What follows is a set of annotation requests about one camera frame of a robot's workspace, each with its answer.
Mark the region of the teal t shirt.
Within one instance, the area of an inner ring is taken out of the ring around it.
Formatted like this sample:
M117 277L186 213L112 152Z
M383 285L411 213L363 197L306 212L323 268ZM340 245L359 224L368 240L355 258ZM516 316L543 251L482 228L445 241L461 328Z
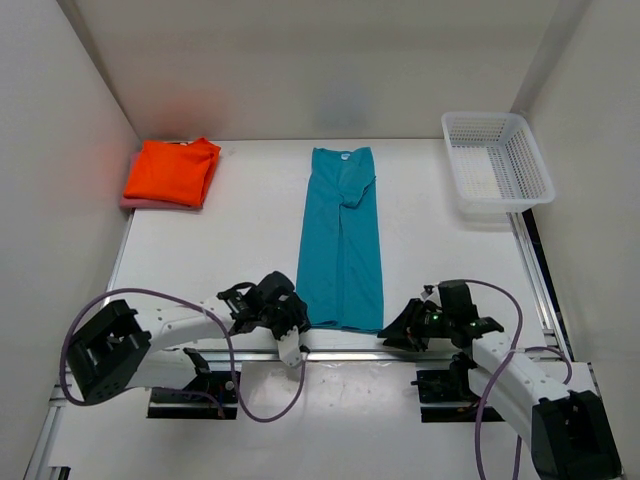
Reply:
M313 150L296 289L315 328L383 328L376 172L369 147Z

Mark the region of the orange t shirt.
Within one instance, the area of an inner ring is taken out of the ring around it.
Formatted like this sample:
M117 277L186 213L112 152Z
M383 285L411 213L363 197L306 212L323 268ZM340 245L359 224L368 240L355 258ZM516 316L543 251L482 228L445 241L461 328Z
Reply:
M187 144L145 140L131 166L123 197L201 209L220 151L206 138Z

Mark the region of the pink t shirt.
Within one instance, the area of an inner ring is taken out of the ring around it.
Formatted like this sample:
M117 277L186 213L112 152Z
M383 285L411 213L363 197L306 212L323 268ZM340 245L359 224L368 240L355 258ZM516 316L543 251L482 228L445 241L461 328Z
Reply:
M140 152L132 157L121 205L135 208L199 209L207 168L208 163L198 157L161 156L156 159Z

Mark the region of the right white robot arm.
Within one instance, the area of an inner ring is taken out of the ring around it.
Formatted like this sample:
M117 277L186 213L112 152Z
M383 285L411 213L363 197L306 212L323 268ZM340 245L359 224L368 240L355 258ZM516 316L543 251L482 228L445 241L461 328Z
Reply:
M470 401L474 412L476 469L484 478L481 430L492 408L516 432L516 448L527 448L541 479L616 479L620 456L601 398L550 377L532 359L541 347L518 349L472 300L471 279L427 285L396 319L378 333L384 345L424 352L430 340L448 340L458 352L449 366L446 390Z

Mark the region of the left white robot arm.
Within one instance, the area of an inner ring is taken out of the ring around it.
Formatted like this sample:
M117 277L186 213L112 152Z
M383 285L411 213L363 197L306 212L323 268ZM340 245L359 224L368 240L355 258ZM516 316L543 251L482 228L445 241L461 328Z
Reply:
M199 303L158 293L171 307L148 311L131 307L124 290L116 293L118 298L95 314L81 311L63 347L62 366L72 373L82 405L98 405L134 388L160 388L216 404L219 389L194 343L227 341L257 328L270 332L286 366L297 368L305 360L308 307L281 272L259 283L238 283Z

